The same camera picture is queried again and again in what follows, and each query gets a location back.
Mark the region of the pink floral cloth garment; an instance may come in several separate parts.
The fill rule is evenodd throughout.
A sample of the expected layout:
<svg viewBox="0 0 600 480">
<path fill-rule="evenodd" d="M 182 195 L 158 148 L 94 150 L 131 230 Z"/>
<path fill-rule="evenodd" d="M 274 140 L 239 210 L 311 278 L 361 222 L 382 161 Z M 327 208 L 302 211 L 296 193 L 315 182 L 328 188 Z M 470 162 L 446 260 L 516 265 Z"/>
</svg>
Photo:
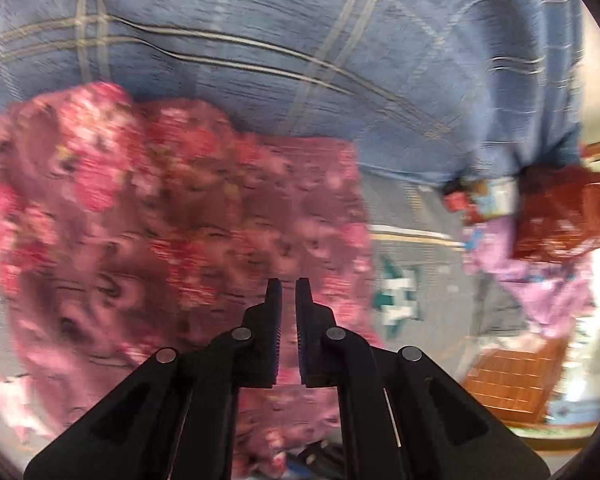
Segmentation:
<svg viewBox="0 0 600 480">
<path fill-rule="evenodd" d="M 0 287 L 55 430 L 151 353 L 205 346 L 282 282 L 277 384 L 239 398 L 234 474 L 280 476 L 339 424 L 299 382 L 294 283 L 368 340 L 373 255 L 354 147 L 236 130 L 201 100 L 86 84 L 0 115 Z"/>
</svg>

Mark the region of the grey striped bed sheet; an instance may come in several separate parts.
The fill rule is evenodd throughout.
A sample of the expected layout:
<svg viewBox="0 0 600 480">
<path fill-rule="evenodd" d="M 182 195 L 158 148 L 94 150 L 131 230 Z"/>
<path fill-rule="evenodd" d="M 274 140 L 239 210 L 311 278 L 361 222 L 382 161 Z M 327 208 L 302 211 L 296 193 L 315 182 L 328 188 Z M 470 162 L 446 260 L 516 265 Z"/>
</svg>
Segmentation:
<svg viewBox="0 0 600 480">
<path fill-rule="evenodd" d="M 520 322 L 493 278 L 466 271 L 460 222 L 437 192 L 376 176 L 343 177 L 348 148 L 326 140 L 223 139 L 153 146 L 172 234 L 207 256 L 194 267 L 194 306 L 172 336 L 205 344 L 234 325 L 269 276 L 290 286 L 308 274 L 337 320 L 384 347 L 419 344 L 462 378 L 478 344 L 475 320 Z M 36 453 L 100 400 L 135 363 L 87 305 L 86 276 L 48 291 L 55 272 L 35 272 L 17 307 L 0 280 L 0 451 L 23 470 Z"/>
</svg>

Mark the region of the orange woven basket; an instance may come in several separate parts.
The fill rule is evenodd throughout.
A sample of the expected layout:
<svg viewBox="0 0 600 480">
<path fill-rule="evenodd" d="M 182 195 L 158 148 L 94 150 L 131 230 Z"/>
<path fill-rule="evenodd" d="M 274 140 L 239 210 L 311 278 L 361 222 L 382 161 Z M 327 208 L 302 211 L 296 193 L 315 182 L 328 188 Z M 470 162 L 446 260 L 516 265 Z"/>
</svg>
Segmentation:
<svg viewBox="0 0 600 480">
<path fill-rule="evenodd" d="M 542 424 L 567 347 L 568 340 L 562 338 L 550 339 L 535 352 L 498 349 L 483 353 L 462 385 L 506 424 Z"/>
</svg>

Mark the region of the light purple cloth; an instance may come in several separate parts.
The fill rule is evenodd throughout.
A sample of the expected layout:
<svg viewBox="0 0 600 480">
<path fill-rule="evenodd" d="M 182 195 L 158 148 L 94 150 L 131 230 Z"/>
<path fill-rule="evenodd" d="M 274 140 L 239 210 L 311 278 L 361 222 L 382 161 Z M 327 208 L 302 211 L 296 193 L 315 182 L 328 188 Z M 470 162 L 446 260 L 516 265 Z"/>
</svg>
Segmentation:
<svg viewBox="0 0 600 480">
<path fill-rule="evenodd" d="M 542 336 L 567 336 L 576 318 L 593 307 L 589 255 L 565 263 L 517 260 L 511 216 L 466 226 L 463 235 L 465 271 L 493 278 Z"/>
</svg>

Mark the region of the small colourful box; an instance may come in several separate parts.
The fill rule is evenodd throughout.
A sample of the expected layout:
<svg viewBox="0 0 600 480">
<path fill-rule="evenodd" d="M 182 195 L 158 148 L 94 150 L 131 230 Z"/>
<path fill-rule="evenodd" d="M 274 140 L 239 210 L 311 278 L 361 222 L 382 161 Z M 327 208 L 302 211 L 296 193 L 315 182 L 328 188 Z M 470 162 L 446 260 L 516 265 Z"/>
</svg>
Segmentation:
<svg viewBox="0 0 600 480">
<path fill-rule="evenodd" d="M 511 216 L 517 211 L 519 192 L 515 178 L 456 179 L 442 188 L 449 212 L 459 212 L 464 226 Z"/>
</svg>

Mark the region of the red plastic bag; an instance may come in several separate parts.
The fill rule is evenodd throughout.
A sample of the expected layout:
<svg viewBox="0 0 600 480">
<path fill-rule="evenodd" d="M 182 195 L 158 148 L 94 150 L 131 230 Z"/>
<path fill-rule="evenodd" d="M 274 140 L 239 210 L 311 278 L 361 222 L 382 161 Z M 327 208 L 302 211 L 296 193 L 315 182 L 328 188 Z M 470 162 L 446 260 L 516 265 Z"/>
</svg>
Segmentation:
<svg viewBox="0 0 600 480">
<path fill-rule="evenodd" d="M 564 263 L 600 248 L 600 172 L 532 166 L 519 179 L 513 257 Z"/>
</svg>

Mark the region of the blue plaid pillow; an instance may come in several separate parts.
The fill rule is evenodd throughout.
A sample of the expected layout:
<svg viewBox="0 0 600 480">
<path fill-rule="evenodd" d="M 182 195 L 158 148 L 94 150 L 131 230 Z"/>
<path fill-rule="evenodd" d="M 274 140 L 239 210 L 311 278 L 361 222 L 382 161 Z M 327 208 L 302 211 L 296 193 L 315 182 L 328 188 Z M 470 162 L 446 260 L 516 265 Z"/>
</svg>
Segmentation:
<svg viewBox="0 0 600 480">
<path fill-rule="evenodd" d="M 442 185 L 579 162 L 580 0 L 0 0 L 0 111 L 96 80 Z"/>
</svg>

